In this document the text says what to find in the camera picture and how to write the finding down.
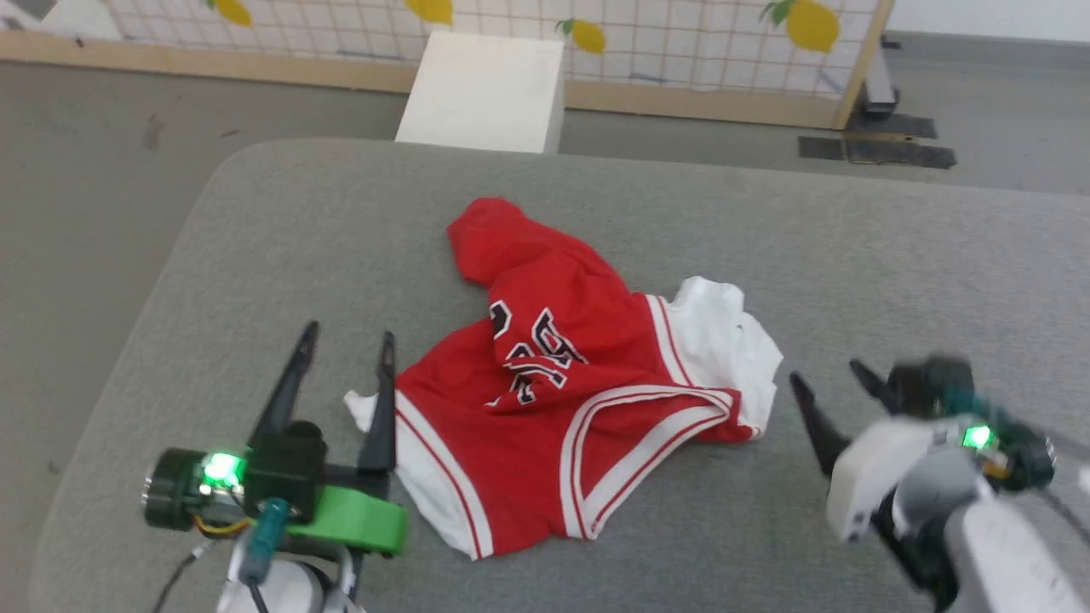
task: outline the gray felt surface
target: gray felt surface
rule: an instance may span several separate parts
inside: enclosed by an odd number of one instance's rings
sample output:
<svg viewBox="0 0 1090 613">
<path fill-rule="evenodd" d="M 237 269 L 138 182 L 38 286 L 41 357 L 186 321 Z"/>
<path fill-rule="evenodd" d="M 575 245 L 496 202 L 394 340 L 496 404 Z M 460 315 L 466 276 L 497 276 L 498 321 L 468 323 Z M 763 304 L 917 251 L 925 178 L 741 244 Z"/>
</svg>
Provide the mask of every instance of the gray felt surface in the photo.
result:
<svg viewBox="0 0 1090 613">
<path fill-rule="evenodd" d="M 147 467 L 169 445 L 239 445 L 303 323 L 323 323 L 299 417 L 331 459 L 361 441 L 340 404 L 374 389 L 382 330 L 401 364 L 486 314 L 444 229 L 504 195 L 573 233 L 634 290 L 690 275 L 738 284 L 844 430 L 879 417 L 855 356 L 887 368 L 967 352 L 1016 411 L 1090 437 L 1090 200 L 794 172 L 306 140 L 249 148 L 209 181 L 68 469 L 34 569 L 36 611 L 145 611 L 195 533 L 143 525 Z M 1074 467 L 1058 493 L 1088 515 Z M 470 563 L 414 509 L 407 555 L 368 561 L 368 611 L 924 611 L 875 539 L 839 546 L 825 483 L 782 385 L 767 436 L 689 445 L 597 542 L 552 540 Z M 400 486 L 398 501 L 411 503 Z M 1073 577 L 1090 555 L 1020 501 Z M 214 610 L 226 548 L 195 565 L 168 611 Z M 1086 581 L 1076 581 L 1086 588 Z"/>
</svg>

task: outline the white box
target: white box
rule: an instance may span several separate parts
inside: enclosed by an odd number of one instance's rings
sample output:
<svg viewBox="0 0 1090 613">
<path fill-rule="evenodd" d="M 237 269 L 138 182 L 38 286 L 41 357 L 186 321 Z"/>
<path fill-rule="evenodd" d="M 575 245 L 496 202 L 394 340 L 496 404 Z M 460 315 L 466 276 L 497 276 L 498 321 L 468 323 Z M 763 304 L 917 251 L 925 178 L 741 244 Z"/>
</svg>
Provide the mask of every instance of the white box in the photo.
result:
<svg viewBox="0 0 1090 613">
<path fill-rule="evenodd" d="M 433 32 L 397 141 L 556 153 L 564 43 Z"/>
</svg>

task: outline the printed number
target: printed number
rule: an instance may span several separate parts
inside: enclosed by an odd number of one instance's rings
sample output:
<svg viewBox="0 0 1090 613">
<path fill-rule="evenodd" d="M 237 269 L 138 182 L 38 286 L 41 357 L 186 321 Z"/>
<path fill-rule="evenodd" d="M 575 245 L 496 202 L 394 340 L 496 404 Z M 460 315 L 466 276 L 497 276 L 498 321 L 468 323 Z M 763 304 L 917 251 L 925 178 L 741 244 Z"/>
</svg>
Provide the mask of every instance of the printed number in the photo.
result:
<svg viewBox="0 0 1090 613">
<path fill-rule="evenodd" d="M 511 310 L 502 300 L 498 300 L 489 306 L 488 312 L 492 318 L 493 339 L 498 339 L 511 328 Z M 530 377 L 531 374 L 543 375 L 545 381 L 552 383 L 557 389 L 560 389 L 568 382 L 568 375 L 561 371 L 568 370 L 571 363 L 577 360 L 586 363 L 586 358 L 576 349 L 574 344 L 557 329 L 553 312 L 548 308 L 543 309 L 541 314 L 537 315 L 537 321 L 534 323 L 533 330 L 531 332 L 534 345 L 541 351 L 541 357 L 548 359 L 557 368 L 552 369 L 544 364 L 512 364 L 511 360 L 534 358 L 537 354 L 525 342 L 519 342 L 511 348 L 510 352 L 507 353 L 506 359 L 508 362 L 504 364 L 504 368 L 514 373 L 514 380 L 511 381 L 509 392 L 518 393 L 516 397 L 521 405 L 529 405 L 537 399 L 537 396 L 534 394 L 535 382 Z M 493 407 L 498 404 L 499 398 L 488 402 Z"/>
</svg>

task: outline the yellow lemon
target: yellow lemon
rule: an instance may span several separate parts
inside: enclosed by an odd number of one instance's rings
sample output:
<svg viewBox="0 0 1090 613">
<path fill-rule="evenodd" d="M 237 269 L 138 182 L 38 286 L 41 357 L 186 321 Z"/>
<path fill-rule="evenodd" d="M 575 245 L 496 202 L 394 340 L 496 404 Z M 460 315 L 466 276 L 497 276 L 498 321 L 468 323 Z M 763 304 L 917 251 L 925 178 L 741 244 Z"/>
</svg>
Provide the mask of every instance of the yellow lemon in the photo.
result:
<svg viewBox="0 0 1090 613">
<path fill-rule="evenodd" d="M 233 23 L 234 25 L 241 25 L 244 27 L 250 27 L 252 21 L 250 20 L 250 11 L 245 7 L 240 4 L 238 0 L 215 0 L 216 9 L 219 10 L 219 14 L 223 15 L 223 19 Z"/>
<path fill-rule="evenodd" d="M 832 53 L 840 36 L 836 13 L 813 0 L 797 0 L 787 14 L 787 37 L 800 49 Z"/>
<path fill-rule="evenodd" d="M 606 35 L 591 22 L 570 19 L 557 22 L 556 27 L 564 28 L 564 34 L 571 35 L 571 41 L 588 53 L 601 56 L 606 50 Z"/>
<path fill-rule="evenodd" d="M 455 5 L 450 0 L 405 0 L 405 7 L 426 22 L 455 25 Z"/>
</svg>

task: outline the green mount bracket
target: green mount bracket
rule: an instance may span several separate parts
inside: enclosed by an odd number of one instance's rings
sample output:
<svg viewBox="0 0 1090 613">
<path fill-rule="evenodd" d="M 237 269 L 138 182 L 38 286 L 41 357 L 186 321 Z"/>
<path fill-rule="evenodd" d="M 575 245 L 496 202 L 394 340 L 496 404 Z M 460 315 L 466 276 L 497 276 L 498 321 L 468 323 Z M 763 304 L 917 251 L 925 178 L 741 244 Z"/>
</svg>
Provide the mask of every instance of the green mount bracket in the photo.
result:
<svg viewBox="0 0 1090 613">
<path fill-rule="evenodd" d="M 405 509 L 356 490 L 326 485 L 314 521 L 289 524 L 288 533 L 343 543 L 376 553 L 400 555 L 405 540 Z"/>
</svg>

